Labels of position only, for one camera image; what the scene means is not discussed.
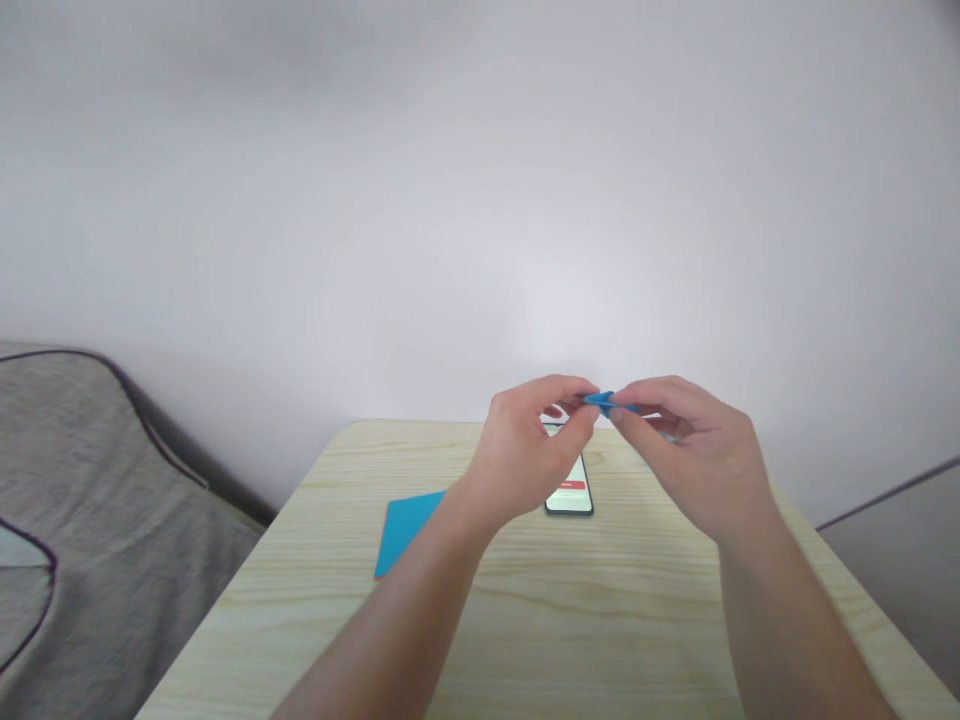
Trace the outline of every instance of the white wall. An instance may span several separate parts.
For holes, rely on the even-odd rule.
[[[550,371],[705,385],[814,521],[960,447],[939,4],[31,0],[0,107],[0,336],[274,505],[354,418]]]

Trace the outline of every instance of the gray sofa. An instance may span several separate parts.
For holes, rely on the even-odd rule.
[[[0,343],[0,717],[131,718],[262,533],[117,368]]]

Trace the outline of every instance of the hand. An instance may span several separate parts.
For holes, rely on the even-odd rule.
[[[596,392],[583,378],[548,375],[494,396],[470,467],[456,483],[469,497],[466,507],[496,531],[550,497],[593,435],[599,410],[580,396]],[[570,419],[550,437],[540,414],[559,418],[558,405]]]
[[[679,377],[627,385],[610,398],[644,415],[611,411],[613,424],[690,521],[718,543],[777,513],[750,418]],[[674,445],[660,435],[679,439]]]

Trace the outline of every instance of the wooden table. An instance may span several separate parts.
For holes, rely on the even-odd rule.
[[[479,432],[388,420],[343,430],[138,718],[269,716],[374,588],[387,502],[445,489]],[[536,511],[494,540],[429,716],[742,717],[716,547],[615,431],[598,430],[584,457],[596,514]],[[960,718],[799,510],[778,502],[896,709]]]

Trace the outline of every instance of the blue paper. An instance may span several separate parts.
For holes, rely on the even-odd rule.
[[[443,496],[442,492],[430,493],[394,500],[387,505],[383,537],[380,538],[380,554],[377,556],[377,569],[373,571],[374,579],[379,580],[390,572],[390,568],[413,542],[420,528],[433,515]]]
[[[605,393],[597,393],[596,395],[584,395],[583,401],[587,403],[587,405],[596,405],[598,408],[600,408],[600,412],[603,413],[605,418],[610,417],[610,411],[615,407],[622,407],[625,410],[635,412],[637,415],[642,414],[640,412],[640,408],[638,408],[636,405],[619,405],[617,403],[610,402],[611,395],[613,395],[613,390],[607,390]],[[674,445],[680,442],[679,438],[670,435],[669,433],[661,432],[660,434]]]

